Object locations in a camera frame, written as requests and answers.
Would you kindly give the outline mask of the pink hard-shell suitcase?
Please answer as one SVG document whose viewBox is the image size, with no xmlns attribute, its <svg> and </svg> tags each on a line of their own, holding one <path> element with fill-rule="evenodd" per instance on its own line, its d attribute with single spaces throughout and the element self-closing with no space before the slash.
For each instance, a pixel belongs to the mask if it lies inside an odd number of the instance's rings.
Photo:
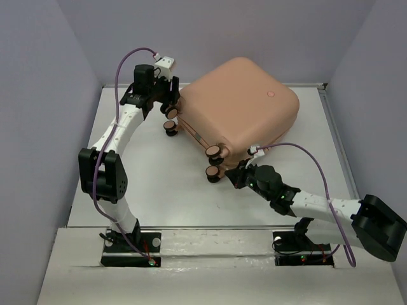
<svg viewBox="0 0 407 305">
<path fill-rule="evenodd" d="M 251 158 L 251 146 L 280 140 L 294 124 L 300 102 L 290 88 L 251 59 L 235 57 L 185 86 L 175 105 L 161 106 L 168 136 L 185 131 L 209 160 L 207 180 Z"/>
</svg>

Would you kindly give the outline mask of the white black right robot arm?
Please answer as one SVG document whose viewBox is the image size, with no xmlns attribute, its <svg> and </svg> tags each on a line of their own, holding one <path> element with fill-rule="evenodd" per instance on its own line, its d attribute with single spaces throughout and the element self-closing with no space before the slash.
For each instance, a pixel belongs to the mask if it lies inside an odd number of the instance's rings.
<svg viewBox="0 0 407 305">
<path fill-rule="evenodd" d="M 350 245 L 365 249 L 377 259 L 394 262 L 406 234 L 406 221 L 380 198 L 326 199 L 282 181 L 270 165 L 247 161 L 225 175 L 237 189 L 249 187 L 283 216 L 297 217 L 293 242 L 300 249 L 313 244 Z"/>
</svg>

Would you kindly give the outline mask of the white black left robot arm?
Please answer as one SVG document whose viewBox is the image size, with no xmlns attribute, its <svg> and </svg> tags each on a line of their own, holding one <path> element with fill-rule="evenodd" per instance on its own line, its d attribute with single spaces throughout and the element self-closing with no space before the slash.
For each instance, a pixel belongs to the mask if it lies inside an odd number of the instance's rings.
<svg viewBox="0 0 407 305">
<path fill-rule="evenodd" d="M 143 123 L 154 103 L 169 123 L 167 133 L 175 134 L 174 118 L 178 110 L 179 78 L 172 75 L 175 62 L 163 57 L 153 65 L 134 68 L 134 81 L 120 96 L 115 94 L 116 114 L 102 137 L 78 155 L 81 189 L 90 195 L 96 210 L 111 222 L 114 240 L 128 251 L 141 243 L 139 221 L 125 199 L 128 178 L 121 155 L 133 133 Z"/>
</svg>

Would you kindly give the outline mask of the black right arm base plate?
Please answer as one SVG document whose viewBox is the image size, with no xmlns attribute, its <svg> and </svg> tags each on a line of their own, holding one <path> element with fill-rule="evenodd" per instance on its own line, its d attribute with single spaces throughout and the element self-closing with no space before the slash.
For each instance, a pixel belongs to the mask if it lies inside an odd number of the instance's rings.
<svg viewBox="0 0 407 305">
<path fill-rule="evenodd" d="M 274 262 L 283 266 L 334 266 L 331 245 L 315 244 L 294 231 L 273 232 Z"/>
</svg>

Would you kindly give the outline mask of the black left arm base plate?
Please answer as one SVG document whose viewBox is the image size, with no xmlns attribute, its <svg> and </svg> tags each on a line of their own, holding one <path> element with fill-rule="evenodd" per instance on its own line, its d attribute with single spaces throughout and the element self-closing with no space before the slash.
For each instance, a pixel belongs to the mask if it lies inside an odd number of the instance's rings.
<svg viewBox="0 0 407 305">
<path fill-rule="evenodd" d="M 162 233 L 159 231 L 141 231 L 141 239 L 135 246 L 136 252 L 120 233 L 108 229 L 99 233 L 103 239 L 100 263 L 112 268 L 159 268 L 162 265 L 160 254 Z"/>
</svg>

